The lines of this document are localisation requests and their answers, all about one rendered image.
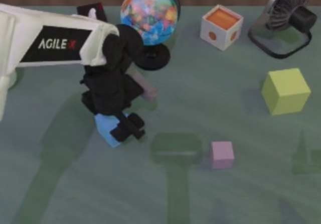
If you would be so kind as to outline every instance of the fan grille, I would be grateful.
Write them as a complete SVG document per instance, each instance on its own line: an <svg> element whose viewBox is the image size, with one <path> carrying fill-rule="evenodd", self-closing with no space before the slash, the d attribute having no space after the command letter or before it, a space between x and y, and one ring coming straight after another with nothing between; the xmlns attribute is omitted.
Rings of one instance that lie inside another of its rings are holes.
<svg viewBox="0 0 321 224"><path fill-rule="evenodd" d="M287 29L289 18L293 11L300 6L305 6L308 0L276 0L269 11L269 21L266 23L268 29L282 31Z"/></svg>

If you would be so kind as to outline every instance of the colorful globe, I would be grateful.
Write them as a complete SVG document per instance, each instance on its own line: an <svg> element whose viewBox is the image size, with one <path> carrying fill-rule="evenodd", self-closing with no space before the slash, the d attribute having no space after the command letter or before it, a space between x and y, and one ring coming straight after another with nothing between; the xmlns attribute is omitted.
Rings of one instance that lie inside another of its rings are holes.
<svg viewBox="0 0 321 224"><path fill-rule="evenodd" d="M140 33L144 45L154 46L164 42L175 30L177 7L174 0L125 0L120 20Z"/></svg>

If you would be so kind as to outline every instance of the black globe base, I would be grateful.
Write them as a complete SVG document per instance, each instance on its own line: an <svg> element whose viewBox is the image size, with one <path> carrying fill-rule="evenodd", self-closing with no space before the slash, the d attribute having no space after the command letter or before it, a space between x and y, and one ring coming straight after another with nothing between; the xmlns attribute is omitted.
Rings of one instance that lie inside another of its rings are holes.
<svg viewBox="0 0 321 224"><path fill-rule="evenodd" d="M146 71L156 71L164 68L170 62L171 54L167 46L158 44L145 46L135 59L135 65Z"/></svg>

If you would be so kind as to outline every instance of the green tablecloth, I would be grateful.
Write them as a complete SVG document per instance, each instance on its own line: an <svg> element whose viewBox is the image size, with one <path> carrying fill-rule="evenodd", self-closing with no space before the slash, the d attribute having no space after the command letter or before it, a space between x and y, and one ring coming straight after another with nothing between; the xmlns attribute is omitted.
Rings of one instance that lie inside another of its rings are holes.
<svg viewBox="0 0 321 224"><path fill-rule="evenodd" d="M1 224L320 223L320 21L307 48L276 60L246 36L262 7L231 7L245 20L225 52L199 38L209 9L184 7L175 42L168 42L171 63L144 73L159 95L157 104L134 103L146 121L141 142L116 150L104 142L79 101L81 66L25 69L0 123ZM118 7L106 13L119 22ZM271 117L262 81L267 71L292 67L312 94L301 113ZM156 163L156 135L164 145L202 143L202 161L189 169L174 158ZM211 170L210 143L224 140L233 142L235 165Z"/></svg>

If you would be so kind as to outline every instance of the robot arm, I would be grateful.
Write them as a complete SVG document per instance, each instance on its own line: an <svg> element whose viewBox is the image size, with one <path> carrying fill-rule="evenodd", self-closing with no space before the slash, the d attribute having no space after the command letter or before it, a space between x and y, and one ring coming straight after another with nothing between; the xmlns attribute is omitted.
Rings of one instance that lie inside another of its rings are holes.
<svg viewBox="0 0 321 224"><path fill-rule="evenodd" d="M0 4L0 120L16 67L106 64L102 45L116 26L79 15L60 15Z"/></svg>

